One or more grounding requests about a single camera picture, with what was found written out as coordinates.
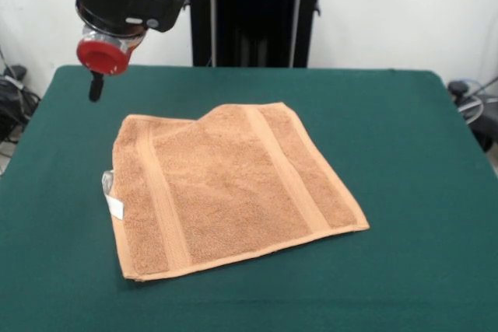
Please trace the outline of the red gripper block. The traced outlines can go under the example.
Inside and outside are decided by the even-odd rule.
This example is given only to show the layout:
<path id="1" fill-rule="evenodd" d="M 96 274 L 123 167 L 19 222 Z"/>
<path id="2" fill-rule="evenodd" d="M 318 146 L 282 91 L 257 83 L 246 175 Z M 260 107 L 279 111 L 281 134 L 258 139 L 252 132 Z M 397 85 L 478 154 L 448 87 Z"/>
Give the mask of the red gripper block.
<path id="1" fill-rule="evenodd" d="M 81 40 L 76 48 L 76 55 L 83 66 L 91 72 L 89 100 L 93 103 L 100 100 L 103 86 L 103 75 L 120 75 L 128 67 L 129 54 L 108 42 L 97 40 Z"/>

